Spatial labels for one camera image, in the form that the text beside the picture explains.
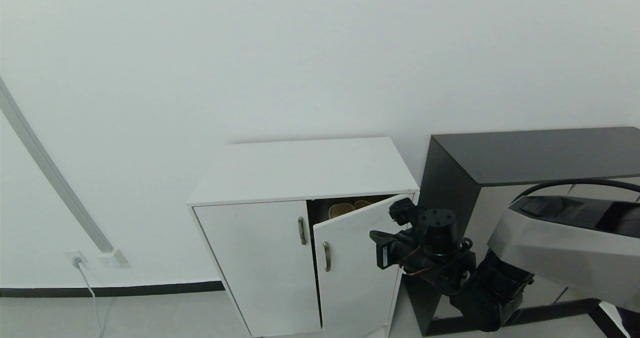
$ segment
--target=cabinet handle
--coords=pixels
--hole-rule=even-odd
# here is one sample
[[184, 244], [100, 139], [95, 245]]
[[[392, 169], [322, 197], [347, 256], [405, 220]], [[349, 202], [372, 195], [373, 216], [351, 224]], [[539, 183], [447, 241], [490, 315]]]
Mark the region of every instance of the cabinet handle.
[[326, 259], [324, 271], [328, 272], [329, 270], [331, 270], [331, 250], [329, 249], [329, 243], [322, 243], [322, 247], [324, 247], [324, 257]]
[[302, 245], [306, 246], [307, 237], [305, 236], [305, 219], [302, 217], [297, 218], [297, 230], [300, 233], [300, 242]]

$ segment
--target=floor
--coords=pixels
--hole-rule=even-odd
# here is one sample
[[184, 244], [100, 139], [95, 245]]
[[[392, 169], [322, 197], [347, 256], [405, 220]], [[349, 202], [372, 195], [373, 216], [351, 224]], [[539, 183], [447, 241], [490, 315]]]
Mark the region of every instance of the floor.
[[[242, 324], [226, 292], [98, 298], [106, 322], [104, 338], [241, 338]], [[0, 298], [1, 338], [92, 338], [98, 325], [90, 298]], [[391, 338], [419, 338], [406, 290], [400, 291]], [[604, 338], [587, 315], [503, 328], [494, 333], [469, 332], [447, 338]], [[319, 335], [286, 338], [320, 338]]]

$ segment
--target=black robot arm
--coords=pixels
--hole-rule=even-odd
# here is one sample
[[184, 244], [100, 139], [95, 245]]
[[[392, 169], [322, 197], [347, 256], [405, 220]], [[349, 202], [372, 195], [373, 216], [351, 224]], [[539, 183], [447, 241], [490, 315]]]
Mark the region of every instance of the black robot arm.
[[476, 267], [473, 243], [458, 237], [453, 212], [425, 209], [405, 198], [390, 207], [389, 215], [411, 227], [396, 234], [369, 233], [379, 268], [398, 264], [407, 275], [428, 281], [482, 331], [498, 330], [517, 310], [533, 274], [500, 261], [491, 250]]

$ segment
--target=wall socket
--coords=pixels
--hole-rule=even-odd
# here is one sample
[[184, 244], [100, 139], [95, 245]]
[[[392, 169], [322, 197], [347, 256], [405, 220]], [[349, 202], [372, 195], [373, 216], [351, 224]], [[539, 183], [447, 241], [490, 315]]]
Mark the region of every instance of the wall socket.
[[82, 259], [82, 263], [83, 264], [87, 264], [87, 258], [85, 258], [85, 256], [82, 254], [82, 252], [80, 250], [67, 249], [67, 250], [63, 250], [62, 254], [64, 254], [64, 256], [66, 256], [67, 260], [71, 264], [74, 263], [74, 258], [76, 258], [76, 256], [78, 258]]
[[110, 268], [121, 268], [127, 264], [127, 259], [119, 249], [114, 249], [110, 253], [100, 254], [98, 259], [102, 262], [103, 266]]

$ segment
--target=cable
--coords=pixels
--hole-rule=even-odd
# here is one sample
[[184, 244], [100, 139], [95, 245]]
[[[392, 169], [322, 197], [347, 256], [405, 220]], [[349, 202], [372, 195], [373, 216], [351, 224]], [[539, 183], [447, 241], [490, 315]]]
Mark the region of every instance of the cable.
[[569, 289], [569, 287], [564, 288], [564, 290], [562, 291], [562, 293], [560, 293], [560, 295], [558, 295], [558, 297], [553, 301], [553, 303], [551, 304], [556, 304], [558, 302], [558, 300], [560, 300], [560, 298], [562, 298], [562, 296], [567, 292], [567, 289]]
[[626, 190], [631, 190], [633, 192], [640, 193], [640, 185], [635, 185], [631, 183], [624, 183], [624, 181], [615, 181], [615, 180], [606, 180], [606, 179], [565, 179], [565, 180], [554, 180], [549, 181], [548, 183], [542, 183], [535, 185], [531, 188], [528, 188], [524, 192], [518, 194], [517, 197], [512, 203], [520, 199], [521, 197], [528, 196], [529, 194], [536, 192], [540, 189], [549, 188], [549, 187], [557, 187], [558, 185], [573, 185], [573, 184], [588, 184], [588, 185], [605, 185], [607, 187], [621, 188]]
[[98, 306], [96, 306], [96, 293], [94, 293], [94, 290], [91, 289], [91, 285], [89, 285], [89, 281], [87, 280], [87, 277], [85, 276], [85, 272], [82, 271], [82, 268], [80, 268], [80, 263], [82, 263], [82, 259], [78, 258], [76, 256], [76, 258], [73, 259], [73, 266], [76, 267], [78, 270], [80, 270], [80, 274], [82, 274], [82, 278], [84, 279], [84, 282], [86, 283], [86, 287], [89, 288], [89, 292], [91, 293], [91, 296], [93, 297], [93, 311], [95, 312], [95, 318], [96, 320], [98, 320], [98, 329], [99, 329], [99, 338], [103, 338], [103, 334], [105, 333], [105, 330], [103, 329], [103, 325], [100, 323], [100, 315], [98, 315]]

